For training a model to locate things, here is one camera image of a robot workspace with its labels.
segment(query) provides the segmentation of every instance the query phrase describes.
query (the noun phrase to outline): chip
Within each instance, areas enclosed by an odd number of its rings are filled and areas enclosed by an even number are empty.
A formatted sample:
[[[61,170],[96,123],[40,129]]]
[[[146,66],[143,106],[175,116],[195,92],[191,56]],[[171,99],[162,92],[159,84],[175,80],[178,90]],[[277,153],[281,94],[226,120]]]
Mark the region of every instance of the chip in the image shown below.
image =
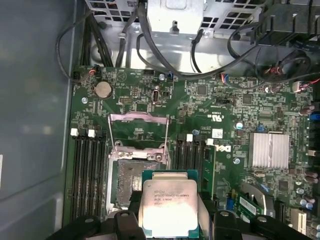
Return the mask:
[[[279,181],[279,191],[288,191],[289,185],[287,181]]]
[[[207,95],[207,86],[204,86],[204,85],[198,86],[196,94],[197,95],[203,95],[203,96]]]
[[[243,104],[251,104],[252,103],[252,95],[251,94],[243,94],[242,103]]]

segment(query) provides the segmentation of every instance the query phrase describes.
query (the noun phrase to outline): sticker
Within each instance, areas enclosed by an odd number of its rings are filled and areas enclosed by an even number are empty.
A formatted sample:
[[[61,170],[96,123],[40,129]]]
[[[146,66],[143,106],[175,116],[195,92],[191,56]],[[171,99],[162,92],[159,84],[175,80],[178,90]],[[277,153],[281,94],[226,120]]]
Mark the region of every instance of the sticker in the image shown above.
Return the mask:
[[[257,214],[256,207],[242,197],[240,197],[240,204],[244,206],[247,210],[249,210],[253,215]]]
[[[1,189],[1,172],[2,172],[2,159],[4,158],[4,156],[2,154],[0,154],[0,189]]]
[[[212,138],[213,139],[222,139],[224,137],[224,130],[213,128],[212,129]]]

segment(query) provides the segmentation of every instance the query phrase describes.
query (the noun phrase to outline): capacitor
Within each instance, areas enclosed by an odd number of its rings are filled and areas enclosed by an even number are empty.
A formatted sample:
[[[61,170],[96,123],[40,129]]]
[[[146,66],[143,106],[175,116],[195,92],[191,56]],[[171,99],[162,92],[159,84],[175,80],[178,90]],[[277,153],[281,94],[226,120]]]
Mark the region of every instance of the capacitor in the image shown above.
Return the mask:
[[[305,193],[305,190],[303,189],[303,188],[301,188],[301,187],[298,187],[296,190],[295,190],[295,192],[297,193],[297,194],[304,194]]]
[[[313,221],[311,223],[311,227],[320,232],[320,223],[319,222]]]
[[[302,207],[305,207],[307,204],[307,200],[303,199],[302,197],[298,196],[294,200],[297,204],[301,205]]]
[[[313,106],[313,105],[304,105],[299,110],[299,114],[300,115],[309,115],[313,112],[314,109],[315,109],[315,106]]]
[[[242,122],[237,122],[233,127],[234,129],[241,130],[244,128],[244,124]]]
[[[270,92],[273,94],[276,94],[278,92],[280,92],[280,90],[283,88],[284,86],[282,84],[273,84],[270,88]]]
[[[101,99],[107,99],[112,94],[112,87],[106,81],[99,82],[94,88],[95,94]]]
[[[308,177],[311,177],[311,178],[317,178],[318,177],[318,173],[316,173],[315,171],[305,171],[304,174]]]
[[[319,182],[318,178],[313,178],[309,176],[306,176],[304,179],[310,184],[317,184]]]
[[[318,232],[316,229],[312,229],[311,234],[315,236],[316,239],[320,239],[320,232]]]
[[[302,197],[304,200],[308,201],[311,204],[314,204],[316,202],[316,200],[310,195],[305,194]]]
[[[305,208],[308,209],[308,210],[312,210],[314,208],[314,205],[311,203],[311,202],[308,202],[306,205],[305,205]]]

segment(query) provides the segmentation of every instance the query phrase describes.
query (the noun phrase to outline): screw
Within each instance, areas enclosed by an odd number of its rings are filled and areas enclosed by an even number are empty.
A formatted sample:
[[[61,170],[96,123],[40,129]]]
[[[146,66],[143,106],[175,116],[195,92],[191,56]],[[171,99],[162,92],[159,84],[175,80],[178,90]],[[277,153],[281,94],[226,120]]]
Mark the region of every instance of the screw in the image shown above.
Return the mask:
[[[155,160],[157,160],[157,161],[161,161],[161,160],[162,160],[162,156],[161,156],[161,155],[157,155],[157,156],[155,156]]]
[[[233,159],[233,163],[234,163],[234,164],[239,164],[239,163],[240,163],[240,159],[239,159],[239,158]]]
[[[204,36],[206,39],[209,37],[209,35],[210,35],[210,32],[208,32],[208,31],[205,31],[205,32],[203,33],[203,36]]]
[[[229,216],[229,213],[227,211],[222,211],[220,212],[220,214],[224,217],[228,217]]]
[[[138,33],[140,32],[140,27],[135,26],[135,27],[133,28],[133,30],[134,30],[134,32],[135,32],[136,34],[138,34]]]
[[[125,153],[123,151],[118,152],[119,158],[123,158],[125,156]]]
[[[159,80],[160,81],[164,81],[166,79],[166,75],[164,75],[163,73],[159,74]]]
[[[265,217],[263,217],[263,216],[259,216],[259,217],[258,217],[258,220],[259,220],[260,222],[262,222],[262,223],[266,223],[266,222],[267,222],[267,219],[266,219]]]
[[[88,98],[86,98],[86,97],[81,98],[81,102],[83,104],[87,104],[88,103]]]

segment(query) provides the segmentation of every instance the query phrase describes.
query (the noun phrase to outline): label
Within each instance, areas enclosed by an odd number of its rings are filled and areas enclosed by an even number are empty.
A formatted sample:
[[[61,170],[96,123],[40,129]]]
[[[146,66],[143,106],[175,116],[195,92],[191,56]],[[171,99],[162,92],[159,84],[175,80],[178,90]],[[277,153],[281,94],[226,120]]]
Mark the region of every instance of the label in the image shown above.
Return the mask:
[[[224,130],[223,129],[212,129],[212,138],[213,139],[222,139],[224,137]]]
[[[247,210],[249,210],[253,215],[257,214],[257,209],[255,206],[253,206],[251,203],[249,203],[247,200],[245,200],[243,197],[240,197],[240,204],[244,206]]]
[[[217,152],[227,152],[230,153],[231,152],[231,146],[227,145],[227,146],[223,146],[223,145],[214,145],[215,146],[215,150]]]

